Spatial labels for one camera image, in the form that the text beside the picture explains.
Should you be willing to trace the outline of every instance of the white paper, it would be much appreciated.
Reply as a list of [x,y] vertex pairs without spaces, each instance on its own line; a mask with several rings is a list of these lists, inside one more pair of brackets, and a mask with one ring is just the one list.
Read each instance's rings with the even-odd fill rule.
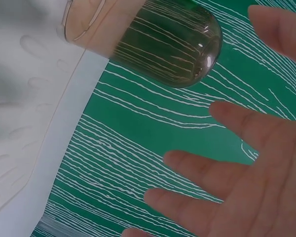
[[66,3],[0,0],[0,209],[29,181],[84,51],[59,37]]

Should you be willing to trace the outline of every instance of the finger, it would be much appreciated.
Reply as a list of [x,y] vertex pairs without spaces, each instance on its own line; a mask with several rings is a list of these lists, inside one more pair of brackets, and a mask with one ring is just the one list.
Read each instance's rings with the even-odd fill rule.
[[296,61],[296,13],[253,5],[249,7],[249,18],[262,41]]
[[164,163],[208,193],[225,200],[248,166],[219,162],[182,151],[171,151]]
[[152,237],[152,236],[141,230],[130,228],[130,229],[124,230],[121,237]]
[[261,151],[269,137],[286,120],[228,103],[214,102],[211,115],[228,129],[236,133],[254,149]]
[[194,199],[162,189],[151,189],[145,202],[197,236],[207,236],[218,203]]

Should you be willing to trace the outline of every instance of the green surface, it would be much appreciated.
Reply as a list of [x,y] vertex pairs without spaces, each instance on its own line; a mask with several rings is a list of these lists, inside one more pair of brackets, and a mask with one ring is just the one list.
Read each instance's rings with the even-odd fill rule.
[[[254,150],[209,116],[214,100],[296,120],[296,64],[254,34],[247,19],[252,3],[202,1],[220,22],[224,45],[214,69],[193,87],[166,87],[108,64],[68,146],[47,216],[96,237],[117,237],[127,227],[160,237],[191,236],[147,207],[145,190],[162,187],[220,200],[166,168],[162,155],[182,149],[246,164],[256,159]],[[296,11],[296,0],[258,3]]]

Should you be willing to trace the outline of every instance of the white wavy line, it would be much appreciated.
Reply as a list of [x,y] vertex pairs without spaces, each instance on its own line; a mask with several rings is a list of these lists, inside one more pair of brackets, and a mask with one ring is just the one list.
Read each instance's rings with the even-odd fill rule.
[[136,98],[136,99],[138,99],[138,100],[140,100],[140,101],[142,101],[142,102],[145,102],[145,103],[147,103],[147,104],[149,104],[149,105],[152,105],[152,106],[154,106],[154,107],[157,107],[158,109],[161,109],[161,110],[166,111],[166,112],[170,112],[170,113],[175,114],[175,115],[180,115],[180,116],[189,117],[189,118],[198,118],[198,119],[206,119],[206,118],[210,118],[210,117],[211,117],[211,116],[187,115],[187,114],[182,114],[182,113],[179,113],[179,112],[176,112],[176,111],[172,111],[172,110],[169,110],[169,109],[167,109],[167,108],[164,108],[164,107],[161,107],[161,106],[159,106],[159,105],[156,105],[156,104],[154,104],[154,103],[152,103],[152,102],[150,102],[150,101],[144,100],[144,99],[140,98],[139,96],[136,96],[136,95],[134,95],[134,94],[132,94],[132,93],[130,93],[130,92],[128,92],[128,91],[125,91],[125,90],[122,90],[122,89],[117,88],[117,87],[115,87],[115,86],[112,86],[112,85],[110,85],[110,84],[108,84],[108,83],[101,82],[101,81],[99,81],[98,83],[99,83],[99,84],[102,84],[102,85],[109,86],[109,87],[111,87],[111,88],[114,88],[115,90],[118,90],[118,91],[121,91],[121,92],[123,92],[123,93],[126,93],[126,94],[128,94],[128,95],[130,95],[130,96],[132,96],[132,97],[134,97],[134,98]]
[[[135,105],[133,105],[133,104],[130,103],[130,102],[127,102],[127,101],[124,101],[124,100],[122,100],[122,99],[119,99],[119,98],[117,98],[117,97],[115,97],[115,96],[109,95],[109,94],[107,94],[107,93],[105,93],[105,92],[100,91],[99,89],[95,89],[95,91],[100,92],[100,93],[102,93],[102,94],[105,94],[105,95],[107,95],[107,96],[113,97],[113,98],[116,99],[116,100],[122,101],[122,102],[124,102],[125,104],[131,105],[131,106],[135,107],[136,109],[143,110],[143,111],[145,111],[145,112],[147,112],[147,113],[149,113],[149,114],[152,114],[152,115],[154,115],[154,116],[157,116],[157,117],[160,117],[160,118],[163,118],[163,119],[168,119],[168,120],[170,120],[170,121],[173,121],[173,122],[177,122],[177,123],[178,123],[178,124],[175,124],[175,123],[172,123],[172,122],[168,122],[168,121],[164,121],[164,120],[161,120],[161,119],[158,119],[158,118],[154,118],[154,117],[152,117],[152,116],[150,116],[150,115],[144,114],[144,113],[139,112],[139,111],[136,111],[136,110],[134,110],[134,109],[131,109],[131,108],[129,108],[128,106],[126,106],[126,105],[124,105],[124,104],[122,104],[122,103],[119,103],[119,102],[117,102],[117,101],[114,101],[114,100],[112,100],[112,99],[110,99],[110,98],[108,98],[108,97],[105,97],[105,96],[103,96],[103,95],[101,95],[101,94],[99,94],[99,93],[93,92],[93,94],[95,94],[95,95],[97,95],[97,96],[99,96],[99,97],[102,97],[102,98],[104,98],[104,99],[107,99],[107,100],[109,100],[109,101],[111,101],[111,102],[113,102],[113,103],[115,103],[115,104],[118,104],[118,105],[120,105],[120,106],[122,106],[122,107],[124,107],[124,108],[126,108],[126,109],[129,109],[129,110],[131,110],[131,111],[134,112],[134,113],[137,113],[137,114],[140,114],[140,115],[146,116],[146,117],[148,117],[148,118],[150,118],[150,119],[153,119],[153,120],[156,120],[156,121],[159,121],[159,122],[162,122],[162,123],[167,123],[167,124],[172,125],[172,126],[176,126],[176,127],[180,127],[180,128],[188,128],[188,129],[204,129],[204,128],[209,128],[209,127],[213,127],[213,126],[222,127],[222,126],[220,126],[220,125],[218,125],[218,124],[210,124],[210,123],[184,123],[184,122],[179,122],[179,121],[176,121],[176,120],[173,120],[173,119],[167,118],[167,117],[165,117],[165,116],[157,115],[157,114],[155,114],[155,113],[153,113],[153,112],[150,112],[150,111],[148,111],[148,110],[146,110],[146,109],[143,109],[143,108],[140,108],[140,107],[138,107],[138,106],[135,106]],[[181,124],[183,124],[183,125],[194,125],[194,126],[193,126],[193,127],[182,126]]]

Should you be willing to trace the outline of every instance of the glass bottle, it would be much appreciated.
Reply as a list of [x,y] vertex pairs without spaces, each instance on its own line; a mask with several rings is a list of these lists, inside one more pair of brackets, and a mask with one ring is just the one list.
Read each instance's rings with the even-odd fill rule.
[[65,37],[171,87],[205,77],[222,47],[215,17],[191,0],[72,0]]

